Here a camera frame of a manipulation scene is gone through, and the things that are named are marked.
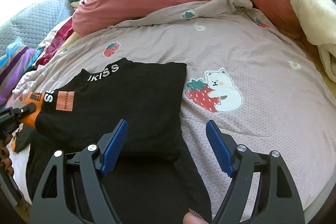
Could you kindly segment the left hand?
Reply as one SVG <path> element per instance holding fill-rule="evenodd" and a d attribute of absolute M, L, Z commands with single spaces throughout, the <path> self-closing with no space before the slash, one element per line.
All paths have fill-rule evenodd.
<path fill-rule="evenodd" d="M 9 175 L 14 174 L 14 169 L 12 166 L 12 161 L 10 159 L 10 153 L 7 149 L 7 145 L 12 140 L 12 135 L 7 135 L 4 140 L 2 140 L 2 148 L 1 148 L 1 168 Z"/>

